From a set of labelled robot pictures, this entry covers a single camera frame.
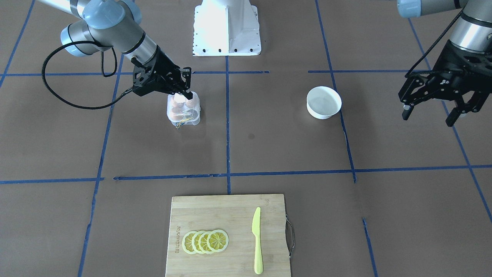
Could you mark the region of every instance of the wooden cutting board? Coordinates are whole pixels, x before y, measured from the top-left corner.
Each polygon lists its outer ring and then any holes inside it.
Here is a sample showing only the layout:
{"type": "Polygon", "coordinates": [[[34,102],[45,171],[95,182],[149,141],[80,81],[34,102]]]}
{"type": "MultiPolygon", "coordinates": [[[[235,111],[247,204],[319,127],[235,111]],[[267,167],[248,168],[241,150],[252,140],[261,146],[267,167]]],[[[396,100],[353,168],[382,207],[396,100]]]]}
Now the wooden cutting board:
{"type": "Polygon", "coordinates": [[[173,197],[166,277],[290,277],[285,223],[283,194],[173,197]],[[261,207],[261,275],[253,270],[251,223],[256,207],[261,207]],[[187,232],[215,229],[229,235],[223,252],[190,255],[183,251],[181,243],[187,232]]]}

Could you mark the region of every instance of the knife handle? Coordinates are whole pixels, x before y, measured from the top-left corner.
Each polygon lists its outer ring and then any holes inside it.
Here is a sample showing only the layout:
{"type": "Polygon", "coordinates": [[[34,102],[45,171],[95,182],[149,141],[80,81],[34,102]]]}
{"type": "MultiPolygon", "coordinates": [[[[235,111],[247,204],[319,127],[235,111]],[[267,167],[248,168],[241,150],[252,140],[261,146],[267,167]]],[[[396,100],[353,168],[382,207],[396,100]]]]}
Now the knife handle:
{"type": "Polygon", "coordinates": [[[260,236],[256,237],[256,245],[254,247],[254,272],[258,275],[263,273],[263,256],[261,255],[260,236]]]}

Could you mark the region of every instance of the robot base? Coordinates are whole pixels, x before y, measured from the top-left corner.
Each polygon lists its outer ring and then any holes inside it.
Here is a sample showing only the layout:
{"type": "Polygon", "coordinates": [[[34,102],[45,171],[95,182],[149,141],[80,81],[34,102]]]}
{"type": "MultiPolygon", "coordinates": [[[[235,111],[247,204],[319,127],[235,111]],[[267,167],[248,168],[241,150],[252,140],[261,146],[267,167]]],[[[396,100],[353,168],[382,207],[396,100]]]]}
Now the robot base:
{"type": "Polygon", "coordinates": [[[194,56],[261,53],[258,9],[249,0],[203,0],[195,8],[194,56]]]}

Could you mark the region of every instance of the egg carton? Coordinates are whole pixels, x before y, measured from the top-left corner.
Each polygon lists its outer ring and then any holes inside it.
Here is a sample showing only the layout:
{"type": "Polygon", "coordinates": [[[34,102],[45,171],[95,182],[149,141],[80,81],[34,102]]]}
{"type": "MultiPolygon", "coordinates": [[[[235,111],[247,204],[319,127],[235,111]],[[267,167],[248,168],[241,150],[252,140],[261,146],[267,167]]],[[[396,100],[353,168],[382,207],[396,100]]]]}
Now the egg carton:
{"type": "Polygon", "coordinates": [[[195,92],[191,93],[191,100],[181,94],[167,96],[167,118],[176,127],[200,123],[200,99],[195,92]]]}

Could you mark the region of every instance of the yellow knife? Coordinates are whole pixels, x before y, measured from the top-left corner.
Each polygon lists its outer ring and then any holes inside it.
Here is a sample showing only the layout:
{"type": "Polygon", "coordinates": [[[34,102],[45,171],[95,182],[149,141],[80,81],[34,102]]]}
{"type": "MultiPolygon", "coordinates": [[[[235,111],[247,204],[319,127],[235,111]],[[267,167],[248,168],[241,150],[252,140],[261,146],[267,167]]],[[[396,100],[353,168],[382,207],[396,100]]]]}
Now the yellow knife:
{"type": "Polygon", "coordinates": [[[256,237],[256,246],[254,248],[254,272],[256,274],[263,273],[263,257],[261,255],[261,239],[260,239],[260,213],[261,208],[257,207],[253,216],[253,224],[251,231],[256,237]]]}

